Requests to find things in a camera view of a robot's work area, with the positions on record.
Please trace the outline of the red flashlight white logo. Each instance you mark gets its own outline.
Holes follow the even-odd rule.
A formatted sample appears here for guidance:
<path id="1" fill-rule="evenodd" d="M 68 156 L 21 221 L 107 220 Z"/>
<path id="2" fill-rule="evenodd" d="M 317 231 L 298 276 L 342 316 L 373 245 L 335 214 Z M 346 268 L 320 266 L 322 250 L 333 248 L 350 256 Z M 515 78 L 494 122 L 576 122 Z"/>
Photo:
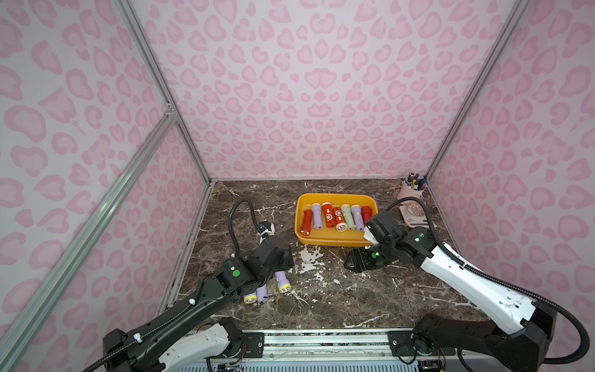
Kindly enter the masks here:
<path id="1" fill-rule="evenodd" d="M 322 204 L 322 212 L 325 217 L 326 227 L 333 229 L 336 226 L 335 215 L 333 213 L 333 205 L 331 202 L 326 201 Z"/>

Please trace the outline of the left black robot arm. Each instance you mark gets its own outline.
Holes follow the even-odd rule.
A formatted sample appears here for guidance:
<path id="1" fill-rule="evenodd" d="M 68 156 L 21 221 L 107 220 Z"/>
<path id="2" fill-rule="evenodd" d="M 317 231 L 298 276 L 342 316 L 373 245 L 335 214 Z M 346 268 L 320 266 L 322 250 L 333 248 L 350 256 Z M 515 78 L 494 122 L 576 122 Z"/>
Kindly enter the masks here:
<path id="1" fill-rule="evenodd" d="M 272 233 L 271 225 L 254 223 L 254 227 L 260 237 L 255 250 L 237 252 L 206 276 L 194 292 L 155 319 L 128 332 L 111 331 L 103 339 L 105 355 L 87 369 L 175 371 L 200 359 L 246 357 L 243 332 L 230 318 L 193 336 L 189 332 L 293 268 L 289 244 Z"/>

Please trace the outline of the plain red flashlight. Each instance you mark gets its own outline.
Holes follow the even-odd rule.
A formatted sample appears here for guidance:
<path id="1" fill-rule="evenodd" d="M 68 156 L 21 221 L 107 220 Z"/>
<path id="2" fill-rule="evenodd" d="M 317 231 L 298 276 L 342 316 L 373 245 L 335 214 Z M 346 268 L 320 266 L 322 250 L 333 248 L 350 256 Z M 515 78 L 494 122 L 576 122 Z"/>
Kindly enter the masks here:
<path id="1" fill-rule="evenodd" d="M 306 209 L 303 215 L 302 226 L 300 228 L 300 234 L 304 237 L 309 237 L 311 234 L 313 213 L 311 209 Z"/>

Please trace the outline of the green flashlight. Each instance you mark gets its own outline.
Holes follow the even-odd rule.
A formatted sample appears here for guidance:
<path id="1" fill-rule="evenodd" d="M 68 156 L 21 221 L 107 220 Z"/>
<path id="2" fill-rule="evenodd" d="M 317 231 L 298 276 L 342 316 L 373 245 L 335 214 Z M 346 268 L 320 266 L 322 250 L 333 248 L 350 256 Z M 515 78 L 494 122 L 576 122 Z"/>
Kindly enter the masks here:
<path id="1" fill-rule="evenodd" d="M 347 229 L 351 231 L 356 230 L 356 223 L 353 218 L 351 205 L 343 204 L 341 205 L 340 209 L 342 212 L 343 219 L 347 225 Z"/>

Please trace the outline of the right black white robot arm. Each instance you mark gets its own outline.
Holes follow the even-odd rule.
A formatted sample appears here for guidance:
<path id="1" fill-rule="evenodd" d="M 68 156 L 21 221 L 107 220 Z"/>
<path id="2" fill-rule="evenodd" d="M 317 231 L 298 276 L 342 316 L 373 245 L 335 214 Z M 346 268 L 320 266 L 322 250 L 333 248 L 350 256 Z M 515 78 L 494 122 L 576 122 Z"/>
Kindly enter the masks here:
<path id="1" fill-rule="evenodd" d="M 431 356 L 445 348 L 455 349 L 458 357 L 465 351 L 482 353 L 510 371 L 571 364 L 587 355 L 590 337 L 576 316 L 533 291 L 472 265 L 439 237 L 427 205 L 415 197 L 409 201 L 421 207 L 426 226 L 407 228 L 390 209 L 372 214 L 358 205 L 342 207 L 346 223 L 363 232 L 368 242 L 348 253 L 346 269 L 361 273 L 395 262 L 413 265 L 458 291 L 488 319 L 457 321 L 428 314 L 413 328 L 406 350 L 414 356 Z M 574 326 L 580 344 L 568 355 L 549 357 L 558 316 Z"/>

